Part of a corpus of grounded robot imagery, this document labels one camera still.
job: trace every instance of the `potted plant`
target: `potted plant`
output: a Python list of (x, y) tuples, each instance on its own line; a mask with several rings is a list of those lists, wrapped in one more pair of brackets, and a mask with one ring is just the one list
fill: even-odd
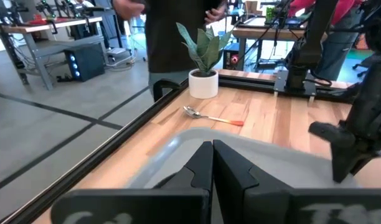
[(214, 36), (213, 28), (206, 31), (198, 29), (197, 43), (190, 37), (186, 28), (177, 22), (180, 35), (184, 38), (190, 58), (197, 69), (189, 72), (190, 95), (198, 99), (208, 99), (218, 94), (218, 72), (212, 68), (220, 61), (222, 49), (227, 45), (232, 31), (224, 34), (221, 39)]

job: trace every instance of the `metal spoon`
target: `metal spoon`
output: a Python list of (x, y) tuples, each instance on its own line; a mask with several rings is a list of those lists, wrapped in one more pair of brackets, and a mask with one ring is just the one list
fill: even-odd
[(193, 118), (197, 118), (197, 119), (198, 118), (207, 118), (207, 119), (211, 119), (214, 121), (220, 121), (220, 122), (224, 122), (224, 123), (228, 123), (228, 124), (233, 124), (236, 126), (243, 126), (243, 124), (244, 124), (243, 121), (230, 121), (227, 119), (213, 118), (211, 116), (201, 115), (198, 111), (191, 108), (190, 106), (184, 106), (184, 110), (185, 110), (185, 114), (188, 114), (189, 116), (191, 116)]

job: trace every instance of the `concrete floor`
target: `concrete floor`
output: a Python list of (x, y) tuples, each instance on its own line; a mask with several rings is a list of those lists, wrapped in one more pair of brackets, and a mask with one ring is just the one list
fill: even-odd
[[(0, 52), (0, 219), (153, 104), (148, 68), (141, 60), (143, 41), (138, 39), (138, 61), (132, 69), (108, 69), (84, 83), (56, 83), (52, 91), (39, 77), (29, 76), (30, 85), (22, 85), (7, 54)], [(263, 58), (270, 53), (267, 43)], [(50, 62), (62, 59), (58, 55)], [(347, 60), (341, 81), (358, 81), (356, 73), (363, 68), (351, 69), (357, 62)], [(53, 77), (65, 73), (67, 66), (50, 71)]]

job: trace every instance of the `workbench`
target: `workbench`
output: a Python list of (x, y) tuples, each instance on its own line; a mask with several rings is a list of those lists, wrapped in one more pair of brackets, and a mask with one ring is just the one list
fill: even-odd
[[(243, 71), (245, 65), (244, 54), (246, 52), (246, 40), (247, 39), (258, 39), (257, 45), (257, 62), (261, 59), (261, 53), (263, 48), (264, 40), (275, 40), (276, 29), (269, 29), (266, 34), (265, 18), (257, 17), (252, 19), (247, 25), (250, 27), (236, 27), (233, 30), (233, 36), (239, 40), (239, 60), (237, 65), (238, 71)], [(304, 35), (304, 30), (292, 30), (289, 29), (280, 29), (278, 31), (276, 40), (278, 41), (297, 41), (300, 37)], [(327, 35), (324, 34), (322, 39), (326, 39)]]
[[(100, 43), (103, 52), (104, 52), (104, 58), (105, 63), (108, 62), (108, 58), (106, 55), (106, 48), (103, 43), (103, 36), (100, 28), (100, 21), (102, 21), (102, 17), (91, 17), (88, 19), (89, 23), (96, 23), (97, 28), (97, 35), (94, 35), (92, 37), (87, 37), (80, 40), (74, 40), (70, 42), (55, 42), (53, 45), (38, 48), (38, 46), (35, 44), (35, 41), (33, 39), (32, 33), (43, 31), (43, 30), (50, 30), (54, 27), (52, 24), (48, 25), (39, 25), (39, 26), (2, 26), (3, 32), (7, 34), (22, 34), (24, 37), (24, 40), (26, 42), (27, 47), (29, 48), (29, 52), (31, 54), (31, 58), (33, 59), (35, 63), (35, 68), (23, 68), (17, 65), (16, 60), (11, 54), (9, 55), (9, 58), (12, 61), (12, 64), (15, 66), (15, 69), (19, 75), (19, 78), (22, 80), (24, 85), (28, 85), (29, 82), (27, 81), (27, 74), (29, 75), (37, 75), (42, 78), (42, 81), (44, 82), (44, 85), (48, 90), (53, 89), (52, 80), (49, 76), (49, 73), (47, 71), (46, 66), (44, 65), (43, 58), (62, 53), (66, 49), (70, 49), (72, 47), (85, 45), (85, 44), (94, 44), (94, 43)], [(70, 26), (76, 26), (80, 24), (86, 24), (87, 21), (85, 19), (68, 19), (68, 21), (65, 22), (57, 22), (55, 24), (56, 28), (62, 28), (62, 27), (70, 27)], [(3, 44), (6, 49), (12, 48), (6, 41), (3, 41)]]
[[(219, 74), (221, 87), (218, 96), (208, 100), (192, 98), (185, 81), (180, 89), (158, 100), (14, 215), (23, 217), (26, 212), (43, 212), (43, 206), (49, 207), (51, 199), (55, 200), (70, 189), (121, 189), (168, 139), (193, 127), (226, 131), (331, 158), (329, 143), (309, 134), (308, 127), (313, 121), (337, 124), (340, 119), (346, 119), (351, 105), (318, 100), (309, 103), (304, 98), (239, 89), (242, 85), (229, 81), (232, 77), (273, 80), (273, 75), (233, 70), (220, 70)], [(349, 84), (337, 82), (334, 86), (346, 88)], [(191, 106), (202, 114), (218, 118), (242, 120), (245, 124), (239, 127), (208, 119), (193, 119), (184, 114), (183, 106)], [(381, 188), (381, 159), (367, 164), (355, 179), (363, 187)], [(49, 212), (44, 212), (34, 223), (50, 223)]]

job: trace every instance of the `white pot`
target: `white pot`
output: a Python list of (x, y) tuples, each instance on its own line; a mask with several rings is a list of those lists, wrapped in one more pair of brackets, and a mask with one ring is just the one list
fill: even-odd
[(197, 99), (209, 99), (218, 94), (218, 72), (211, 77), (195, 77), (192, 74), (199, 71), (195, 69), (189, 72), (189, 92)]

